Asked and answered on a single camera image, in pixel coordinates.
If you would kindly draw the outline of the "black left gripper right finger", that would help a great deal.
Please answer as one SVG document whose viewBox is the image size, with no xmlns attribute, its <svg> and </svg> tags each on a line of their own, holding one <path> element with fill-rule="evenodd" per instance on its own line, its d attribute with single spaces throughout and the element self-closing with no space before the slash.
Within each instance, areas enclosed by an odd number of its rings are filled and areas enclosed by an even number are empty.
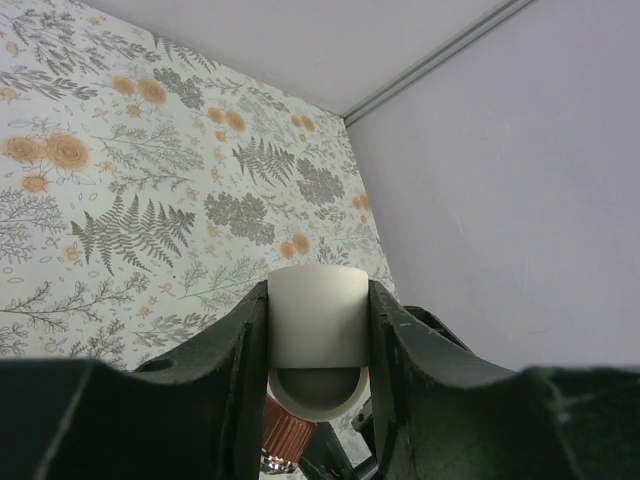
<svg viewBox="0 0 640 480">
<path fill-rule="evenodd" d="M 369 285 L 376 456 L 386 479 L 635 479 L 639 371 L 511 371 Z"/>
</svg>

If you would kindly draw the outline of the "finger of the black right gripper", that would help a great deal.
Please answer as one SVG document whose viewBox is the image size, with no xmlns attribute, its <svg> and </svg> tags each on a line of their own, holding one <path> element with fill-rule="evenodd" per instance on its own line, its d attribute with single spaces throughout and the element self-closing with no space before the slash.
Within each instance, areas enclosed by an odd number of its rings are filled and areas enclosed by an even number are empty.
<svg viewBox="0 0 640 480">
<path fill-rule="evenodd" d="M 311 437 L 299 470 L 306 479 L 374 479 L 375 439 L 372 399 L 338 421 L 336 430 L 320 422 Z"/>
</svg>

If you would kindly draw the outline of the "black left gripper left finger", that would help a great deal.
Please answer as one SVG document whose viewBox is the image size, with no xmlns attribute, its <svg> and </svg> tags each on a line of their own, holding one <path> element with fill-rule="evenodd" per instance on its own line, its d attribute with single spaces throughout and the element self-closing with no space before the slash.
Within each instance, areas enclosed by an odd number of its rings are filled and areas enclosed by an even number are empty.
<svg viewBox="0 0 640 480">
<path fill-rule="evenodd" d="M 255 479 L 267 286 L 126 372 L 91 359 L 1 363 L 5 479 Z"/>
</svg>

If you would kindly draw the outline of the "white pipe elbow fitting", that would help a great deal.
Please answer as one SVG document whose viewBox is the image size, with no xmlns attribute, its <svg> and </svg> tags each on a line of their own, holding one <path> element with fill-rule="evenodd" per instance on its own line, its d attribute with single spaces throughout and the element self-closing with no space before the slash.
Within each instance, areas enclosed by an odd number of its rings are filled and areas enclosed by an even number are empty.
<svg viewBox="0 0 640 480">
<path fill-rule="evenodd" d="M 369 276 L 328 264 L 274 270 L 267 279 L 268 383 L 310 422 L 351 410 L 369 381 Z"/>
</svg>

